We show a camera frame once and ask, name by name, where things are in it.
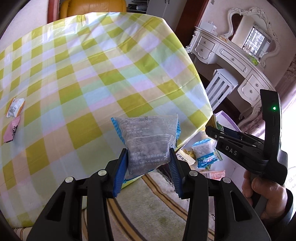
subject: human hand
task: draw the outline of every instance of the human hand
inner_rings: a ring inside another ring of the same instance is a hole
[[[266,208],[260,218],[264,220],[274,219],[281,216],[285,212],[288,200],[286,189],[273,181],[260,177],[254,178],[251,183],[250,177],[251,173],[246,170],[244,173],[244,182],[242,184],[242,193],[250,205],[253,204],[251,196],[254,191],[268,200]]]

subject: yellow leather chair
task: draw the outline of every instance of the yellow leather chair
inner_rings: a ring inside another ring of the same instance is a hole
[[[65,0],[59,19],[89,12],[126,12],[125,0]]]

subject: pink wrapper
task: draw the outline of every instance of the pink wrapper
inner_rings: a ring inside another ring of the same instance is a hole
[[[13,140],[15,133],[17,131],[17,125],[20,122],[20,116],[13,119],[7,126],[7,129],[3,136],[4,143],[8,143]]]

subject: black sleeve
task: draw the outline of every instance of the black sleeve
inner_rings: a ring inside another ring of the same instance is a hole
[[[277,218],[276,220],[273,220],[272,222],[264,224],[272,241],[276,240],[276,238],[282,232],[284,227],[288,225],[292,217],[293,194],[291,193],[290,190],[288,189],[286,190],[287,190],[288,200],[287,200],[284,214],[279,218]]]

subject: cabinet door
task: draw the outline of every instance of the cabinet door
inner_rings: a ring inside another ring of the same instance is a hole
[[[176,30],[187,0],[167,0],[163,18],[173,31]]]
[[[168,0],[150,0],[146,14],[163,18],[167,4]]]

